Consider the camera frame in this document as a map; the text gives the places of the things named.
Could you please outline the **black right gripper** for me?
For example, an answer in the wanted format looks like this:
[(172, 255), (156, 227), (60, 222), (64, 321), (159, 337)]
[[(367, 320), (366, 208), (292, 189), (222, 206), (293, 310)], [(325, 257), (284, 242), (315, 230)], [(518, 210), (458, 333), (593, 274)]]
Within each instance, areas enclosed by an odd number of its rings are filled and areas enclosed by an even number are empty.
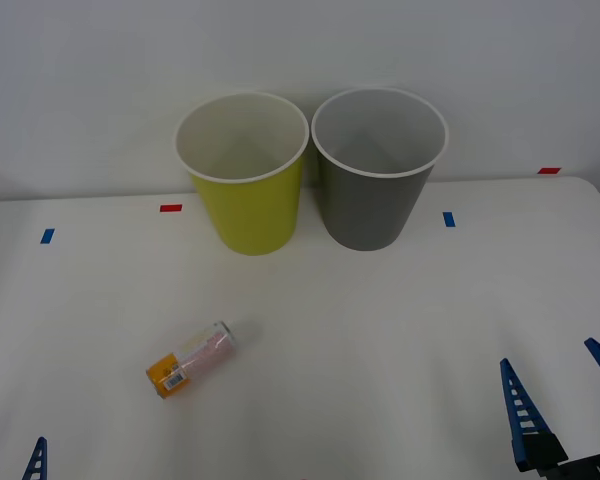
[[(588, 338), (584, 344), (600, 367), (600, 343)], [(566, 451), (506, 358), (500, 361), (500, 373), (518, 470), (539, 470), (548, 480), (600, 480), (600, 454), (560, 464), (568, 460)]]

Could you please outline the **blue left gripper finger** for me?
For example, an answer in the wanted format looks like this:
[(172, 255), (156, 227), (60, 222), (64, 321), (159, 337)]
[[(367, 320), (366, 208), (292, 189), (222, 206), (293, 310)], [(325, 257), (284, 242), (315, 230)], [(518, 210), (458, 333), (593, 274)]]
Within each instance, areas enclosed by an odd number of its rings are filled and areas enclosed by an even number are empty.
[(22, 480), (47, 479), (47, 440), (39, 437), (25, 468)]

